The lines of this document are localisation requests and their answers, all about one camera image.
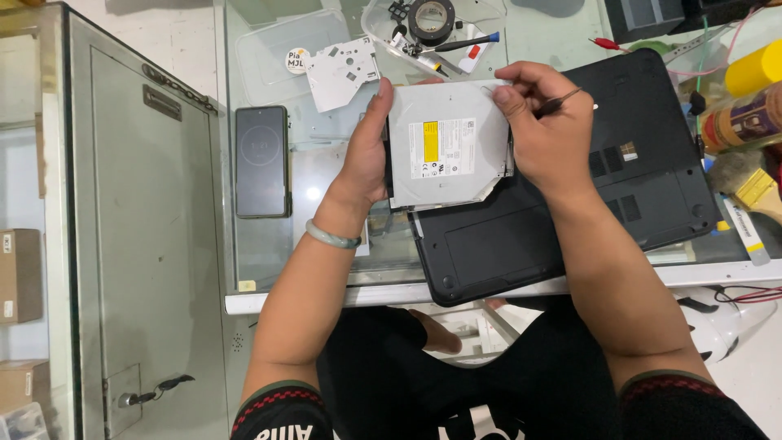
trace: right hand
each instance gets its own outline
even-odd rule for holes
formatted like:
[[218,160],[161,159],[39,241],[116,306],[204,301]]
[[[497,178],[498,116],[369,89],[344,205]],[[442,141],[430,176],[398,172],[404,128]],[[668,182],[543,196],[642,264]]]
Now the right hand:
[[494,76],[514,83],[497,87],[493,99],[511,124],[519,171],[547,199],[594,189],[589,169],[594,101],[589,93],[576,93],[559,111],[538,121],[533,110],[577,86],[551,66],[526,61]]

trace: optical drive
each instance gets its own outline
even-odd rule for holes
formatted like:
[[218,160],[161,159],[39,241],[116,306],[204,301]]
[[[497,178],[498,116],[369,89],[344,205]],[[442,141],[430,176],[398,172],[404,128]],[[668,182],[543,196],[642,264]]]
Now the optical drive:
[[483,201],[500,179],[513,174],[508,121],[491,98],[504,84],[394,88],[386,170],[391,208],[422,211]]

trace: white round sticker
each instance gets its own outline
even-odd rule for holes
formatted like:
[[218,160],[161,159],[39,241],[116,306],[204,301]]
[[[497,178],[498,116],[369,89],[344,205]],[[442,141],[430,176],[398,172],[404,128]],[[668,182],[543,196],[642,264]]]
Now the white round sticker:
[[285,59],[285,67],[292,74],[303,74],[307,72],[307,68],[304,66],[304,56],[310,56],[310,53],[304,49],[296,48],[288,51],[288,56]]

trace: left hand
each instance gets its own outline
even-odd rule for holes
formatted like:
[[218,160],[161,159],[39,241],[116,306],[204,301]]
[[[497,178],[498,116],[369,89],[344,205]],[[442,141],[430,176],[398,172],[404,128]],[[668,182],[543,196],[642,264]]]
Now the left hand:
[[[430,78],[418,83],[436,84],[440,78]],[[370,207],[388,198],[384,176],[386,174],[386,149],[380,139],[386,118],[393,104],[393,86],[388,78],[380,78],[378,94],[372,98],[347,147],[345,164],[334,180],[341,195],[355,203]]]

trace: phone screen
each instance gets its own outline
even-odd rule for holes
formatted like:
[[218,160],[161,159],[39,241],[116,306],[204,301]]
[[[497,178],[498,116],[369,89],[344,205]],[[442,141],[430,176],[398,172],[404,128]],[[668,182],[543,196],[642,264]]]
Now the phone screen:
[[288,215],[288,140],[282,106],[236,110],[236,214]]

